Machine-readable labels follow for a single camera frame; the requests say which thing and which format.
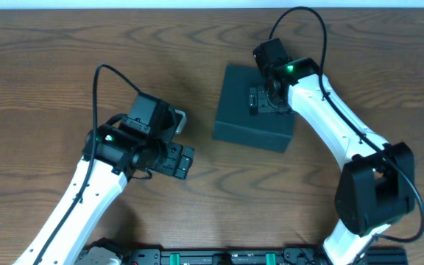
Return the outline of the dark green box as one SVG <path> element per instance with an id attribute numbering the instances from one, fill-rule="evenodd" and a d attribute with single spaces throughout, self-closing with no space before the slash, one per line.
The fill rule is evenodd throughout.
<path id="1" fill-rule="evenodd" d="M 294 134 L 293 113 L 260 113 L 258 69 L 228 65 L 213 125 L 213 139 L 284 153 Z"/>

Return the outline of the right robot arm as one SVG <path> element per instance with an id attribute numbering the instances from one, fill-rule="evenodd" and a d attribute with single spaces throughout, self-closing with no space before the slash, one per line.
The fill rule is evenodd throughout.
<path id="1" fill-rule="evenodd" d="M 302 116 L 341 169 L 334 204 L 339 221 L 322 244 L 331 264 L 354 264 L 368 246 L 414 210 L 414 155 L 372 131 L 336 94 L 311 59 L 255 56 L 265 80 L 261 95 L 275 110 Z"/>

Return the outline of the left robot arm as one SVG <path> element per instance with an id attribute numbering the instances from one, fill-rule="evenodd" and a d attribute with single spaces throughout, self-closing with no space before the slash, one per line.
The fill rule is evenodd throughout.
<path id="1" fill-rule="evenodd" d="M 136 171 L 183 180 L 194 148 L 111 123 L 90 132 L 69 187 L 17 264 L 74 264 L 96 224 Z"/>

